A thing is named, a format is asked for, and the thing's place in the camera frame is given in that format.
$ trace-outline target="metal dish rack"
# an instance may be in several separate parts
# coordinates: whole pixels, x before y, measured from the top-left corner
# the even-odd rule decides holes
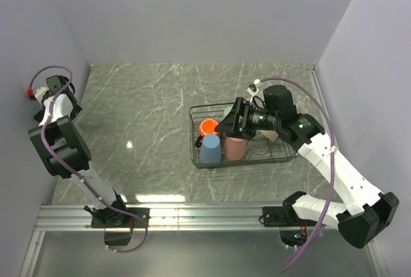
[[[298,156],[298,153],[287,143],[280,139],[276,139],[274,142],[270,141],[262,133],[258,132],[254,139],[247,141],[246,153],[243,159],[231,161],[223,155],[221,163],[202,164],[200,162],[200,149],[195,146],[195,142],[200,135],[198,133],[200,122],[206,118],[214,118],[217,121],[221,121],[224,117],[224,109],[230,105],[233,105],[233,103],[196,105],[189,109],[191,161],[197,168],[254,165],[259,163],[284,163]],[[223,148],[225,136],[222,135],[220,139],[221,147]]]

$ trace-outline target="marble tabletop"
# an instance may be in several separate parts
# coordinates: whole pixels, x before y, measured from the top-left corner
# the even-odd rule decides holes
[[[302,64],[93,65],[76,124],[95,169],[128,203],[282,201],[297,190],[325,199],[329,184],[302,157],[212,169],[191,162],[189,108],[248,99],[252,81],[273,75],[313,91]],[[287,86],[297,110],[322,122],[314,103]],[[53,204],[89,202],[59,179]]]

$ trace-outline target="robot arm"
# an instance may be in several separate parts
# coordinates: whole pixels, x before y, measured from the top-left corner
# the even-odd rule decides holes
[[[101,199],[121,211],[127,211],[125,203],[93,168],[89,148],[72,121],[82,108],[68,88],[53,101],[53,97],[66,85],[67,81],[68,79],[63,76],[51,76],[46,79],[48,88],[41,87],[33,92],[31,99],[39,101],[42,109],[34,117],[39,122],[39,126],[29,130],[30,140],[51,175],[58,175],[75,183],[92,201],[94,208],[90,209],[86,206],[85,210],[102,222],[106,228],[122,226],[129,221],[129,218],[106,207]],[[46,140],[56,154],[81,174],[83,179],[97,191],[101,199],[97,199],[77,175],[65,169],[43,144],[41,128],[48,118],[50,105],[53,102],[52,119],[45,132]]]
[[[334,152],[335,183],[343,203],[331,202],[323,224],[336,228],[357,248],[364,247],[391,222],[398,198],[382,193],[367,181],[335,147],[324,128],[309,114],[297,113],[292,95],[283,85],[261,91],[252,84],[249,93],[259,96],[251,102],[237,98],[231,112],[216,127],[227,137],[252,139],[257,130],[274,130],[280,139],[305,157],[330,182],[330,153]],[[283,202],[289,216],[318,221],[325,205],[305,192],[296,192]]]

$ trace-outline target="metal extrusion rail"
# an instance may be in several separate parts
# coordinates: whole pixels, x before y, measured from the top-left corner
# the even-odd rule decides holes
[[[270,231],[258,217],[263,206],[280,203],[255,204],[129,204],[128,208],[150,208],[149,231]],[[35,231],[104,231],[90,227],[91,216],[83,206],[42,206]],[[127,228],[106,231],[129,231]]]

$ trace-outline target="orange cup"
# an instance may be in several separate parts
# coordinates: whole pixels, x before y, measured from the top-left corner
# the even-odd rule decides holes
[[[214,120],[213,118],[207,118],[200,123],[200,127],[198,128],[198,131],[201,136],[205,137],[208,134],[216,134],[218,137],[220,137],[221,133],[217,132],[214,130],[218,125],[218,122]]]

